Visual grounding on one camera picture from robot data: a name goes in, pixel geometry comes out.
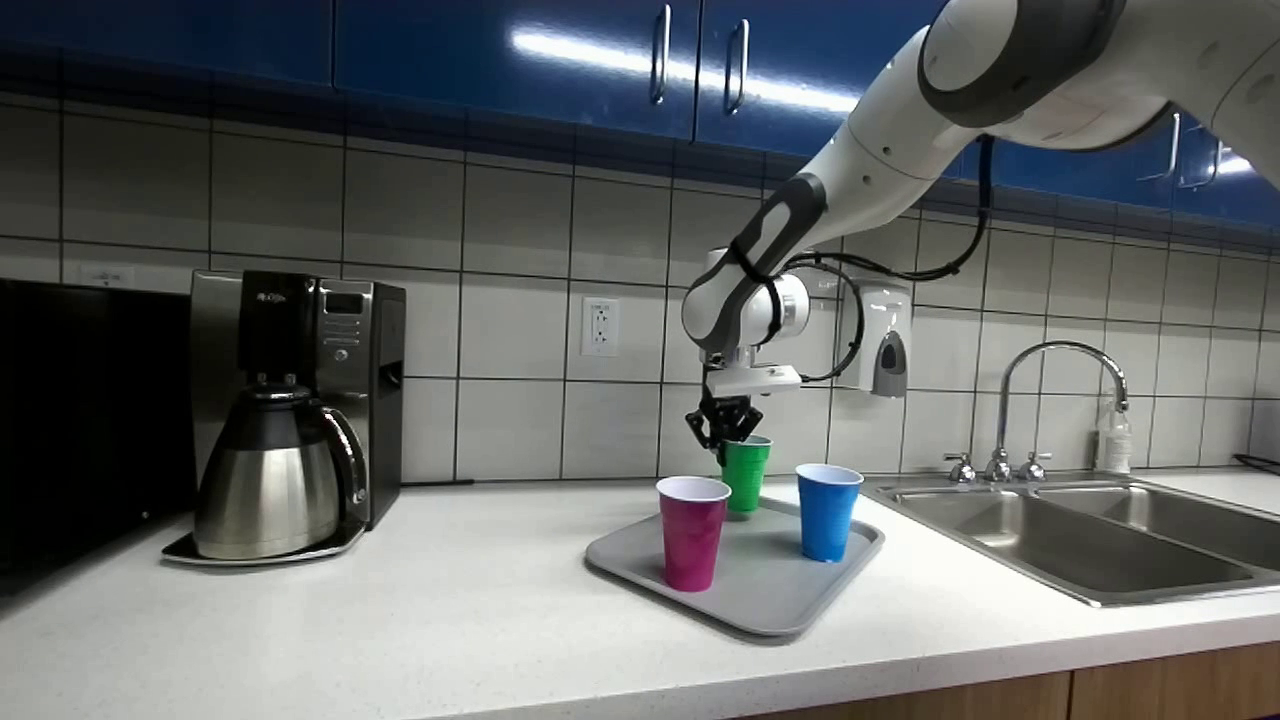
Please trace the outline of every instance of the stainless steel sink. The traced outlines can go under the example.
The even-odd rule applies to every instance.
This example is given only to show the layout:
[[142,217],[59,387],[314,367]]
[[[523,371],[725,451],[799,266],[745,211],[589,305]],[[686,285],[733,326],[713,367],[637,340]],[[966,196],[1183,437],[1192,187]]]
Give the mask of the stainless steel sink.
[[1280,519],[1151,483],[1040,483],[1040,500],[1280,574]]
[[904,516],[1084,604],[1151,604],[1271,580],[1254,564],[1126,525],[1126,516],[1141,516],[1133,511],[1141,500],[1115,497],[1115,483],[1106,488],[1111,497],[1079,483],[1045,497],[1023,488],[886,488],[881,497]]

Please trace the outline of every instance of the pink cup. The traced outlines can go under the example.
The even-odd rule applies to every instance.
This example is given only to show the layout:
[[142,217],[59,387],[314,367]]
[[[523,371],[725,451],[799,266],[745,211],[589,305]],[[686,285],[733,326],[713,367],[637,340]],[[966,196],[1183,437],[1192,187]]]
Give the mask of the pink cup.
[[727,491],[727,483],[708,476],[666,476],[655,483],[662,510],[662,580],[674,592],[713,588]]

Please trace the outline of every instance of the kitchen counter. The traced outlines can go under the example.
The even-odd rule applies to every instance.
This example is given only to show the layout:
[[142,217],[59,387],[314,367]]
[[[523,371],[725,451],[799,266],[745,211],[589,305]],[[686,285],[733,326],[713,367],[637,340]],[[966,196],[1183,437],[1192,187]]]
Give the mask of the kitchen counter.
[[[1280,476],[1151,476],[1280,511]],[[1280,642],[1280,585],[1087,609],[886,510],[881,555],[793,643],[590,575],[646,483],[407,488],[349,555],[193,574],[146,533],[0,609],[7,720],[745,718]]]

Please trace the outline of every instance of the backsplash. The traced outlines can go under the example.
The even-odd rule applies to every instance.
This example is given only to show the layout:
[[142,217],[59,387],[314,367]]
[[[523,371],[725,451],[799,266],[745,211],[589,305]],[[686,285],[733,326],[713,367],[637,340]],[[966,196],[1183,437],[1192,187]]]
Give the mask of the backsplash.
[[[769,184],[0,97],[0,278],[153,291],[189,291],[193,269],[391,280],[407,287],[405,476],[713,472],[684,427],[700,367],[681,297]],[[928,269],[966,231],[966,217],[909,211],[842,248]],[[772,472],[821,458],[863,472],[985,460],[998,371],[1049,338],[1101,343],[1126,371],[1141,468],[1275,451],[1280,274],[1171,242],[995,222],[961,278],[914,287],[909,397],[760,399]],[[603,354],[582,349],[582,301],[619,318]],[[769,356],[822,371],[833,329],[821,297],[812,329]],[[1106,399],[1101,365],[1033,356],[1007,451],[1084,468]]]

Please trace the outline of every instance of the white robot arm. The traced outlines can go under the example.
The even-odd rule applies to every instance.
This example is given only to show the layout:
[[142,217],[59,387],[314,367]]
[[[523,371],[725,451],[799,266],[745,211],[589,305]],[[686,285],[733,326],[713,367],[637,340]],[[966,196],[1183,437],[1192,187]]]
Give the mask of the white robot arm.
[[806,297],[781,269],[909,211],[977,142],[1106,148],[1167,105],[1280,182],[1280,0],[951,0],[918,27],[834,137],[692,280],[684,334],[705,354],[708,449],[748,437],[751,397],[799,385],[754,349],[799,329]]

